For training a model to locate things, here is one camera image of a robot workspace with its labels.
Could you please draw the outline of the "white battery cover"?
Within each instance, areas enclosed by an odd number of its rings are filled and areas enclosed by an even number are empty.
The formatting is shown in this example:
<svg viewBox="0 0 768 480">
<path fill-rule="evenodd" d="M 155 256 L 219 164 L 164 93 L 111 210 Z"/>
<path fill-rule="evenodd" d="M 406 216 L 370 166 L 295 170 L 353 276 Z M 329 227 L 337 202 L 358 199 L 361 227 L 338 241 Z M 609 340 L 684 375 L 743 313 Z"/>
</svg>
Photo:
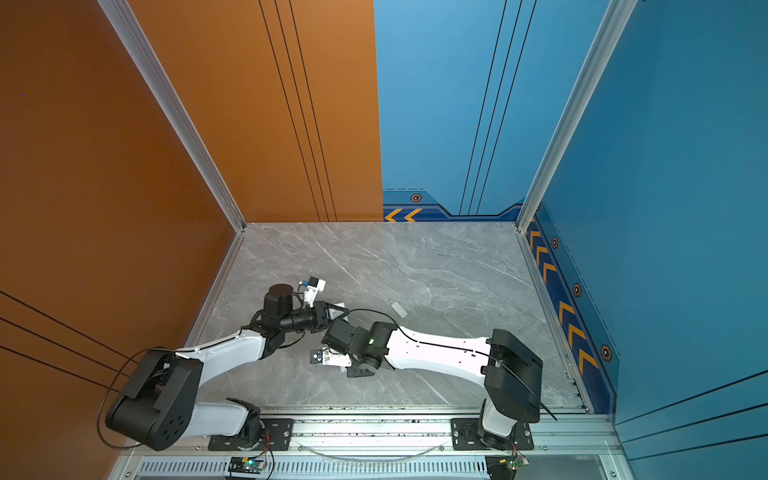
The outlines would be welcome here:
<svg viewBox="0 0 768 480">
<path fill-rule="evenodd" d="M 406 318 L 407 317 L 406 310 L 398 302 L 393 302 L 391 304 L 391 307 L 398 314 L 398 316 L 400 318 Z"/>
</svg>

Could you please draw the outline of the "white remote control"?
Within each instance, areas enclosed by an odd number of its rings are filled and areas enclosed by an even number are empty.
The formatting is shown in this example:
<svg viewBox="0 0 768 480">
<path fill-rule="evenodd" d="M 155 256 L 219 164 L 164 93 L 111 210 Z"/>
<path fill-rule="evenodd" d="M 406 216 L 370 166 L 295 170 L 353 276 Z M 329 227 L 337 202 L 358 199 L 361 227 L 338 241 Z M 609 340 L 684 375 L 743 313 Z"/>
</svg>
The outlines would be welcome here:
<svg viewBox="0 0 768 480">
<path fill-rule="evenodd" d="M 326 304 L 327 316 L 329 323 L 333 323 L 338 318 L 345 318 L 348 315 L 349 309 L 345 307 L 343 303 L 340 304 Z"/>
</svg>

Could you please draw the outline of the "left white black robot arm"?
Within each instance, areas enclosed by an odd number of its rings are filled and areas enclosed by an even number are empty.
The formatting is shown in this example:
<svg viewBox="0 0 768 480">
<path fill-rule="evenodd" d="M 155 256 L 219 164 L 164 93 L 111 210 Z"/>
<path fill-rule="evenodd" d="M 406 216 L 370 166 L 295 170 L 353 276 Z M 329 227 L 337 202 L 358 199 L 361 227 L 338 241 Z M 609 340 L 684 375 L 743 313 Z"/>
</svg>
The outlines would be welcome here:
<svg viewBox="0 0 768 480">
<path fill-rule="evenodd" d="M 108 428 L 155 451 L 191 437 L 218 438 L 236 449 L 252 450 L 264 442 L 266 428 L 259 407 L 235 398 L 201 402 L 198 390 L 208 381 L 286 347 L 289 333 L 319 333 L 347 313 L 341 304 L 317 299 L 307 285 L 299 293 L 276 284 L 263 306 L 235 333 L 176 350 L 147 349 L 111 404 L 100 408 L 98 428 Z"/>
</svg>

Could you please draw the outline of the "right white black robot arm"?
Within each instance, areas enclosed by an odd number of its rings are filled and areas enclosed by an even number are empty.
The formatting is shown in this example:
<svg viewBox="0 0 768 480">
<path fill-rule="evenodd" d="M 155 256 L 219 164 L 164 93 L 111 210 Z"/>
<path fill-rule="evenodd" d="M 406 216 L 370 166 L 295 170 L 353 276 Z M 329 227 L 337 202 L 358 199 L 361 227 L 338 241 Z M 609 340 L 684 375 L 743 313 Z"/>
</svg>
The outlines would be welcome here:
<svg viewBox="0 0 768 480">
<path fill-rule="evenodd" d="M 454 422 L 454 448 L 531 451 L 531 426 L 551 414 L 542 399 L 543 360 L 511 332 L 455 338 L 417 332 L 387 316 L 369 328 L 334 319 L 310 362 L 342 368 L 349 378 L 374 376 L 385 365 L 456 377 L 486 392 L 479 416 Z"/>
</svg>

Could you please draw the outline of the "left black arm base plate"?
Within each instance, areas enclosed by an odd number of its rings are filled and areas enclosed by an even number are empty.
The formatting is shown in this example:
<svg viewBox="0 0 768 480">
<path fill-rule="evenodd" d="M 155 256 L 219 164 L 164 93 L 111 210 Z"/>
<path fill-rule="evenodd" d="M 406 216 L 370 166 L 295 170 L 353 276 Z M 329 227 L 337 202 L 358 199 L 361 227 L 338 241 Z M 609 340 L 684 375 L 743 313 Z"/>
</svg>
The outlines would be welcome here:
<svg viewBox="0 0 768 480">
<path fill-rule="evenodd" d="M 232 452 L 284 452 L 290 447 L 293 435 L 292 418 L 248 420 L 240 433 L 234 436 L 212 436 L 209 451 Z"/>
</svg>

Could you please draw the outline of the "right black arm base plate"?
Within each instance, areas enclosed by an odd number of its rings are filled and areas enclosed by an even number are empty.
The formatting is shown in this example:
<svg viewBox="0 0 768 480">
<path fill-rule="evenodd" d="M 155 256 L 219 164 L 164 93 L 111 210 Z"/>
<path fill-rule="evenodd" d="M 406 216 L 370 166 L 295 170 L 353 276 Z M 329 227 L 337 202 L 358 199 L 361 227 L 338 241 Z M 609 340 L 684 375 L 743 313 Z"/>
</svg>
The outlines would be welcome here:
<svg viewBox="0 0 768 480">
<path fill-rule="evenodd" d="M 453 449 L 532 451 L 535 448 L 530 425 L 515 422 L 507 436 L 485 430 L 479 418 L 453 418 L 450 421 Z"/>
</svg>

